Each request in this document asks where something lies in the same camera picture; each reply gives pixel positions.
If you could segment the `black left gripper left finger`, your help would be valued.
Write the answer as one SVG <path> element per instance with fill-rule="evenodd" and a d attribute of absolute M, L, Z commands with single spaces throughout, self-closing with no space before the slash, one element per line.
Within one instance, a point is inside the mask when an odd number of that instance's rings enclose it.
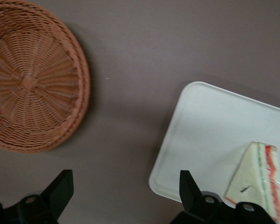
<path fill-rule="evenodd" d="M 8 208 L 0 203 L 0 224 L 57 224 L 73 193 L 73 172 L 63 170 L 40 194 L 28 195 Z"/>

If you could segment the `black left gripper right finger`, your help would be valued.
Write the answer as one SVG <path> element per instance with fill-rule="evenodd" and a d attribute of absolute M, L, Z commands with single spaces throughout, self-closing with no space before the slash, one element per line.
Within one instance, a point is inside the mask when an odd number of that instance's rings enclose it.
<path fill-rule="evenodd" d="M 179 194 L 184 210 L 173 224 L 274 224 L 275 221 L 259 205 L 240 202 L 229 207 L 220 197 L 203 194 L 188 170 L 180 171 Z"/>

